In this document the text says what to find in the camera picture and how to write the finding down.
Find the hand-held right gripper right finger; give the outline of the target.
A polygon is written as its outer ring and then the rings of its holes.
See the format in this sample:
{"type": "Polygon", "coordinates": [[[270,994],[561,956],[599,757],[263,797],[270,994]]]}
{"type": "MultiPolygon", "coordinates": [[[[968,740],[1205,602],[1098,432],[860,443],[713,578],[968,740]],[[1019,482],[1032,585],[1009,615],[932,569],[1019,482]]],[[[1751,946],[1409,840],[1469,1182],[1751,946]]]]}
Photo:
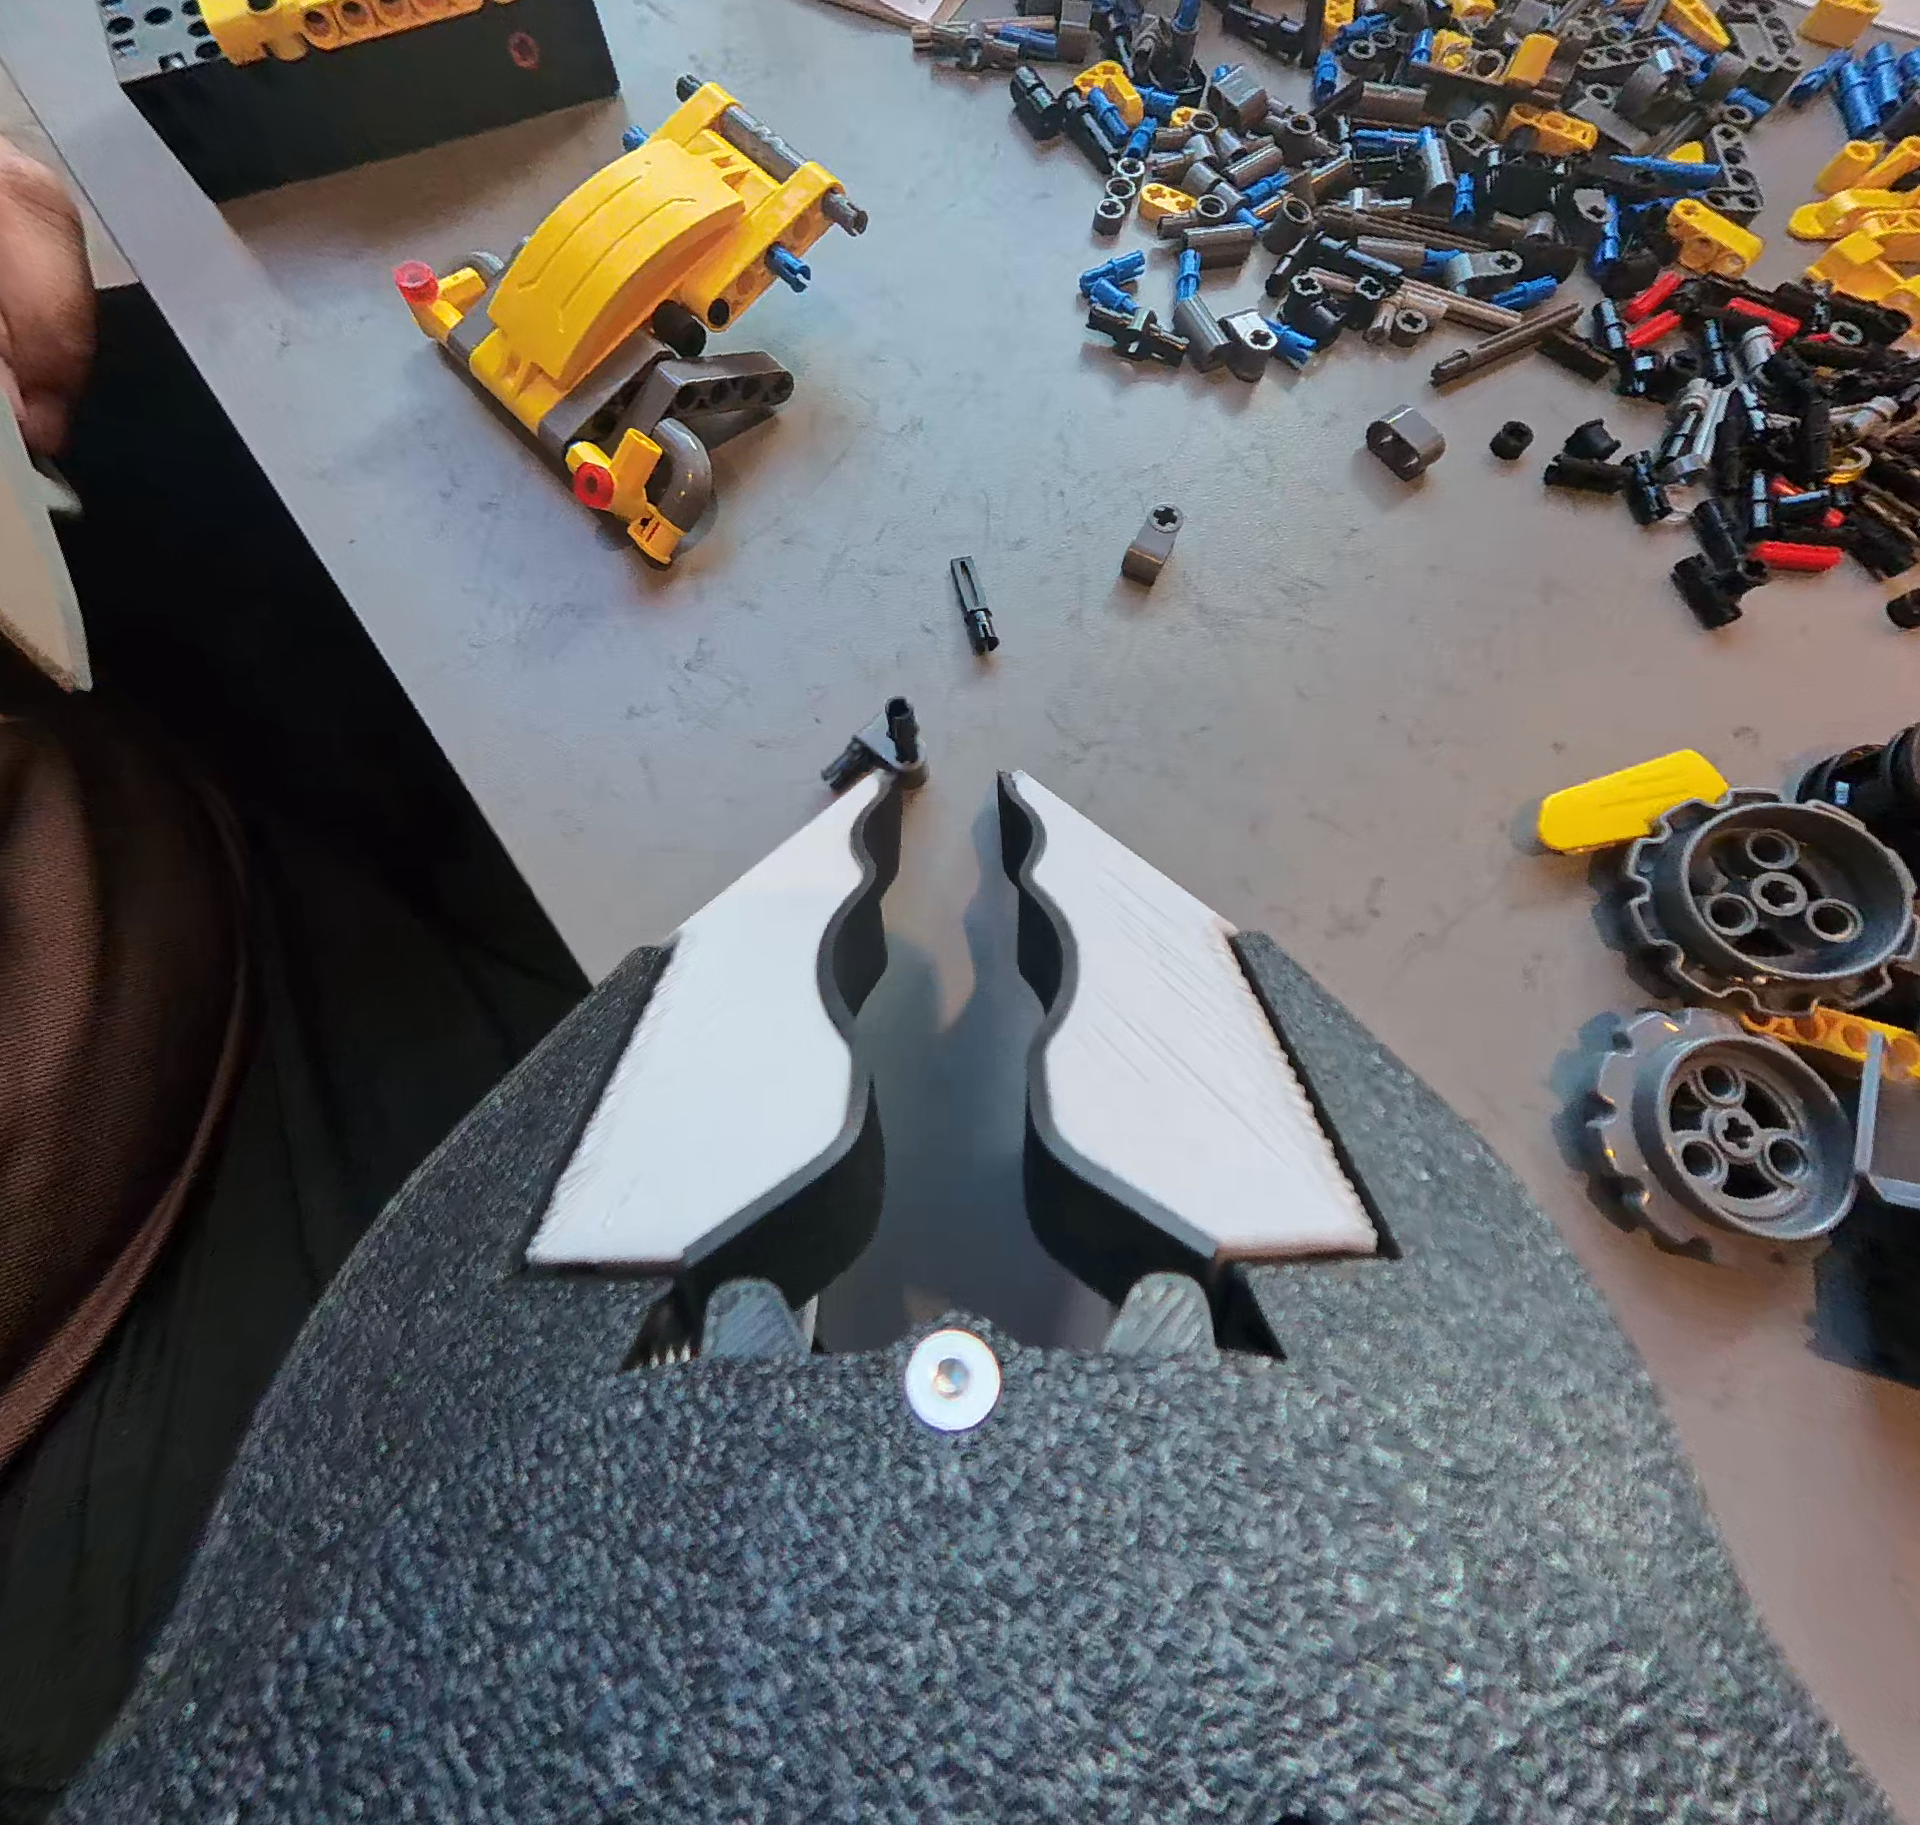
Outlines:
{"type": "Polygon", "coordinates": [[[999,790],[1029,1046],[1029,1218],[1068,1269],[1378,1257],[1237,925],[1029,772],[999,790]]]}

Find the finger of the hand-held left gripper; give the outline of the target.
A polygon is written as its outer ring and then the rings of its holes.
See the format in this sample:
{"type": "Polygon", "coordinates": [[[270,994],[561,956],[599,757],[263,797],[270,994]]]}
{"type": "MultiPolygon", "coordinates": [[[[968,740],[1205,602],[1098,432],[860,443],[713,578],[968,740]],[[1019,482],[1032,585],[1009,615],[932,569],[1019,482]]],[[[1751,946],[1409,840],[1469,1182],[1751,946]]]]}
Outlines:
{"type": "Polygon", "coordinates": [[[60,690],[91,690],[91,653],[60,523],[83,506],[63,473],[39,461],[2,400],[2,637],[60,690]]]}

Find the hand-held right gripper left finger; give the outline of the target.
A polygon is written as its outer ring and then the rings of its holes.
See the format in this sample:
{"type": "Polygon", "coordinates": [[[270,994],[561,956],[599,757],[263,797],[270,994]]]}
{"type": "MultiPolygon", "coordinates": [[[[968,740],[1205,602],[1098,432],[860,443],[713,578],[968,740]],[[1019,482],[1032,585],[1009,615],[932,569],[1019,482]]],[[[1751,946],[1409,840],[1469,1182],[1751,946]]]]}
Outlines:
{"type": "Polygon", "coordinates": [[[675,925],[527,1269],[694,1276],[853,1150],[896,854],[896,781],[864,774],[675,925]]]}

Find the grey connector with black pins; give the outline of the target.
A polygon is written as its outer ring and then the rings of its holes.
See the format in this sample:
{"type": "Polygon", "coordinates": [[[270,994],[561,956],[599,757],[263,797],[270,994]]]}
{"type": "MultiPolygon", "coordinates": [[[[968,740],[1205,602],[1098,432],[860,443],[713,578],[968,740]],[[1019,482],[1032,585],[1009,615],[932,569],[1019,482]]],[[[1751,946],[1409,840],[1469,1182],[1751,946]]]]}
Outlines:
{"type": "Polygon", "coordinates": [[[927,784],[929,764],[910,700],[889,700],[889,707],[818,772],[832,793],[851,790],[864,774],[889,774],[904,790],[927,784]]]}

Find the grey desk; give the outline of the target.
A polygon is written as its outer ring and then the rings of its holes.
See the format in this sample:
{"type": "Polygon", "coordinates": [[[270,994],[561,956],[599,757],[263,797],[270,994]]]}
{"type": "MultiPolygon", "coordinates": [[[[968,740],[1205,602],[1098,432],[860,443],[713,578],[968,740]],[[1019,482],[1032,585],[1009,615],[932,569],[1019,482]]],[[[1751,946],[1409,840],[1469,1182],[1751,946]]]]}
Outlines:
{"type": "Polygon", "coordinates": [[[1568,1050],[1643,1002],[1540,793],[1698,748],[1734,781],[1917,716],[1917,634],[1859,573],[1764,587],[1703,634],[1658,548],[1596,496],[1497,471],[1486,428],[1626,418],[1528,362],[1440,400],[1448,454],[1397,486],[1363,427],[1428,396],[1428,351],[1338,344],[1309,380],[1133,371],[1073,275],[1094,182],[817,0],[597,0],[622,108],[217,209],[108,79],[88,0],[2,0],[2,108],[31,102],[144,299],[237,428],[322,596],[432,774],[469,793],[583,974],[664,938],[818,806],[891,690],[929,733],[905,806],[879,1082],[879,1236],[832,1340],[932,1303],[1029,1345],[1098,1306],[1019,1216],[1037,1024],[994,854],[1023,768],[1199,900],[1288,949],[1469,1116],[1620,1314],[1796,1672],[1917,1816],[1917,1390],[1821,1360],[1806,1264],[1711,1269],[1615,1230],[1562,1156],[1568,1050]],[[838,172],[872,224],[767,295],[743,344],[802,391],[729,443],[709,530],[652,573],[607,544],[422,344],[408,253],[498,251],[699,67],[838,172]],[[1182,511],[1152,587],[1119,557],[1182,511]],[[971,655],[971,557],[999,653],[971,655]]]}

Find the person's left hand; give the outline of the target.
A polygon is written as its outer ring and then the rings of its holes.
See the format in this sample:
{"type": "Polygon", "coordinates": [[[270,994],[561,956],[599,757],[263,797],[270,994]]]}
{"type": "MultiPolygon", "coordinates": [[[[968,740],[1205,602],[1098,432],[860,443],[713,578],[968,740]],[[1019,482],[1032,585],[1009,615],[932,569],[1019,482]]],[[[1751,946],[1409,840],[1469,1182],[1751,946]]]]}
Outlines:
{"type": "Polygon", "coordinates": [[[2,141],[2,400],[33,454],[60,454],[91,357],[83,218],[54,166],[2,141]]]}

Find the person's brown shirt torso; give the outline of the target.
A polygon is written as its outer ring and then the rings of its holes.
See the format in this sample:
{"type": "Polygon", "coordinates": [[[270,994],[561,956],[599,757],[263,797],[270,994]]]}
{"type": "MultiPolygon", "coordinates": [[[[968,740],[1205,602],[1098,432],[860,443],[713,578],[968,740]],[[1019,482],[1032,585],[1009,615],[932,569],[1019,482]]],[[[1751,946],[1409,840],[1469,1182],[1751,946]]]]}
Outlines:
{"type": "Polygon", "coordinates": [[[175,740],[2,649],[2,1465],[169,1242],[245,1010],[229,797],[175,740]]]}

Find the yellow curved panel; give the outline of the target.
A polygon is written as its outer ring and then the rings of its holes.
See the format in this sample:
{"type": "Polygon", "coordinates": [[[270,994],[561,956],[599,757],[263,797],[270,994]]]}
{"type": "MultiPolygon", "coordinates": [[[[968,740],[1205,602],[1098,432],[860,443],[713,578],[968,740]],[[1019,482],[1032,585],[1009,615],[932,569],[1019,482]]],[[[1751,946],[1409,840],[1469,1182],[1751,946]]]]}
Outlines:
{"type": "Polygon", "coordinates": [[[1547,854],[1595,854],[1651,836],[1682,806],[1716,806],[1726,790],[1706,757],[1668,750],[1540,797],[1531,836],[1547,854]]]}

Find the heap of wheels and beams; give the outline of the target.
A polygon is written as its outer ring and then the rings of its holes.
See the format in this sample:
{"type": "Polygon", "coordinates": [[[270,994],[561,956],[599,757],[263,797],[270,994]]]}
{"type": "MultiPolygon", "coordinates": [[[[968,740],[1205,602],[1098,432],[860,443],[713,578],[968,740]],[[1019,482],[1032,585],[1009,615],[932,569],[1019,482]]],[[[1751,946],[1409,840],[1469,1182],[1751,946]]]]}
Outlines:
{"type": "Polygon", "coordinates": [[[1917,1390],[1917,728],[1562,857],[1648,994],[1568,1073],[1596,1211],[1711,1269],[1806,1264],[1813,1350],[1917,1390]]]}

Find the black yellow toy base assembly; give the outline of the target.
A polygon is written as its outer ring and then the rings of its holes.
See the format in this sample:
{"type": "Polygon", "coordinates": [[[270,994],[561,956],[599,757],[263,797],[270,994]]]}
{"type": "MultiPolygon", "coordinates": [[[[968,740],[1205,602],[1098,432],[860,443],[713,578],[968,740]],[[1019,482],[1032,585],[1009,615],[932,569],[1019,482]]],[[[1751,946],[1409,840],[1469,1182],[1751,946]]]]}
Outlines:
{"type": "Polygon", "coordinates": [[[210,201],[619,90],[593,0],[91,0],[115,79],[210,201]]]}

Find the yellow grey toy hood assembly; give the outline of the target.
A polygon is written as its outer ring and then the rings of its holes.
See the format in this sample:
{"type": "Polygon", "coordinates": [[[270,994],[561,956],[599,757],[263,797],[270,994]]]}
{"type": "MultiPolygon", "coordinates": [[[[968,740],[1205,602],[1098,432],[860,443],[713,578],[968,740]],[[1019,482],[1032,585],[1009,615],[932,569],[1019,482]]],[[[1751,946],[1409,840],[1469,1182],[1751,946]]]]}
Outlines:
{"type": "Polygon", "coordinates": [[[713,453],[796,391],[762,351],[709,351],[808,251],[867,212],[719,85],[680,79],[652,132],[554,205],[509,257],[397,261],[416,329],[652,566],[713,506],[713,453]]]}

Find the pile of small loose bricks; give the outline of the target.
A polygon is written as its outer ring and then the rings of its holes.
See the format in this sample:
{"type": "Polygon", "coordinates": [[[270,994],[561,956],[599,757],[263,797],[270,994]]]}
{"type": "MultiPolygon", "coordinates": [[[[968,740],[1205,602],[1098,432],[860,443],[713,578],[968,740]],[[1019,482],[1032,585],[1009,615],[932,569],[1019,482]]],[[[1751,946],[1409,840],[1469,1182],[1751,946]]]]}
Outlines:
{"type": "Polygon", "coordinates": [[[1663,410],[1583,423],[1545,486],[1691,537],[1703,630],[1855,561],[1917,630],[1917,38],[1879,0],[1011,0],[910,32],[1073,150],[1094,339],[1309,371],[1419,344],[1452,391],[1528,353],[1663,410]]]}

